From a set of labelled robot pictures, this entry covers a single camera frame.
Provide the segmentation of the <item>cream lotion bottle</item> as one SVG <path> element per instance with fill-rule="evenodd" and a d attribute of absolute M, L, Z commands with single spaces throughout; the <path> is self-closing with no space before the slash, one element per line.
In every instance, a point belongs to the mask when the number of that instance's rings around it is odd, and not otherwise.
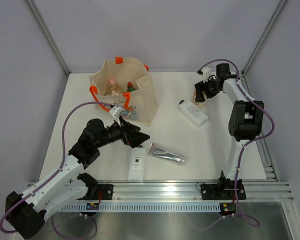
<path fill-rule="evenodd" d="M 204 107 L 204 105 L 205 105 L 205 102 L 195 102 L 195 95 L 196 94 L 196 90 L 194 90 L 194 92 L 193 92 L 193 96 L 192 96 L 192 102 L 198 107 L 198 108 L 200 108 L 200 109 L 202 109 L 203 107 Z"/>

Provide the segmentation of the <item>white bottle black cap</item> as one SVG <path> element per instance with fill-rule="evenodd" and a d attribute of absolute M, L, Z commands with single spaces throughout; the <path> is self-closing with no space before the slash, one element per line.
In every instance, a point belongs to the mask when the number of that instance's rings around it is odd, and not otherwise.
<path fill-rule="evenodd" d="M 143 147 L 133 148 L 130 152 L 127 180 L 142 183 L 145 179 L 146 163 L 146 149 Z"/>

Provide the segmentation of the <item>green bottle red cap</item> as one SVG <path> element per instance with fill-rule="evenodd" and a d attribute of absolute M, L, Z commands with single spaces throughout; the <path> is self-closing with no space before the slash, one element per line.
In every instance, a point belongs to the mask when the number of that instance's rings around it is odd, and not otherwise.
<path fill-rule="evenodd" d="M 127 83 L 127 92 L 129 93 L 129 92 L 133 92 L 135 90 L 136 90 L 136 88 L 133 86 L 133 84 L 131 82 L 128 82 Z"/>

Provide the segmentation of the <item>peach bottle pink cap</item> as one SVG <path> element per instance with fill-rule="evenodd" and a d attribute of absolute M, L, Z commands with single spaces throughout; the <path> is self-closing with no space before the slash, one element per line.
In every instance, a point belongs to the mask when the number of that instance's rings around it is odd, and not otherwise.
<path fill-rule="evenodd" d="M 116 96 L 116 95 L 121 95 L 121 94 L 123 94 L 123 90 L 120 87 L 120 85 L 118 85 L 114 79 L 110 79 L 108 88 L 104 95 L 105 96 Z"/>

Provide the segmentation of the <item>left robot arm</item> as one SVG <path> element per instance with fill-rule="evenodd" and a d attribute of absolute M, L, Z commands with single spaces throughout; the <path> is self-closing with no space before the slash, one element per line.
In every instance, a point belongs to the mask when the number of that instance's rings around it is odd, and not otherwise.
<path fill-rule="evenodd" d="M 59 167 L 22 193 L 12 191 L 6 197 L 2 220 L 25 240 L 34 237 L 62 207 L 97 195 L 98 182 L 85 170 L 100 156 L 101 147 L 122 141 L 136 148 L 149 139 L 140 127 L 122 117 L 111 126 L 104 126 L 98 118 L 89 120 L 78 141 L 64 154 Z"/>

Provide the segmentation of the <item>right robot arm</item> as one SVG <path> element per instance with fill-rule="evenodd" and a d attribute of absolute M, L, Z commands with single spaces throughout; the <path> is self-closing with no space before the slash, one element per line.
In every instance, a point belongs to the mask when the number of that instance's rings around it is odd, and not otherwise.
<path fill-rule="evenodd" d="M 216 59 L 209 64 L 219 61 L 221 63 L 216 65 L 215 75 L 210 73 L 207 64 L 197 71 L 202 76 L 202 81 L 196 83 L 194 88 L 196 103 L 203 103 L 220 92 L 225 93 L 233 103 L 228 122 L 228 132 L 231 136 L 230 152 L 216 186 L 218 196 L 227 199 L 242 184 L 245 151 L 261 133 L 264 103 L 255 100 L 244 89 L 239 80 L 238 67 L 232 61 Z"/>

